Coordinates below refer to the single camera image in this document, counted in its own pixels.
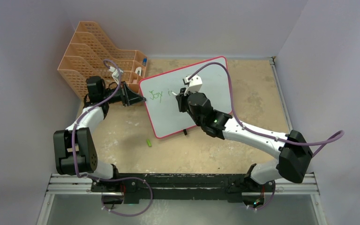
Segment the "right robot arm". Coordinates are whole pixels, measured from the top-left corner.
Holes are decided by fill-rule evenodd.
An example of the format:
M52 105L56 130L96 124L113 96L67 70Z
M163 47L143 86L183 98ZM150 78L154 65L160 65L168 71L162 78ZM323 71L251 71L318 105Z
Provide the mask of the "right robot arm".
M272 132L238 122L234 116L215 110L205 94L186 94L185 90L182 88L175 95L179 111L188 113L204 133L252 146L274 157L272 161L250 167L244 178L247 189L255 191L262 184L279 178L293 183L303 181L313 153L300 132Z

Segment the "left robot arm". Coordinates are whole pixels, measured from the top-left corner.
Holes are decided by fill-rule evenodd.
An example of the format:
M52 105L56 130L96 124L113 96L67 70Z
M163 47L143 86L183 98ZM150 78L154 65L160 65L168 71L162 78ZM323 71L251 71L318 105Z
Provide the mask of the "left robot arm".
M86 87L88 93L83 100L81 115L72 125L53 134L56 170L60 175L102 180L103 186L114 192L121 186L118 170L115 165L98 159L92 132L106 118L110 104L121 102L123 106L131 106L146 99L132 91L125 82L115 89L106 87L100 76L88 78Z

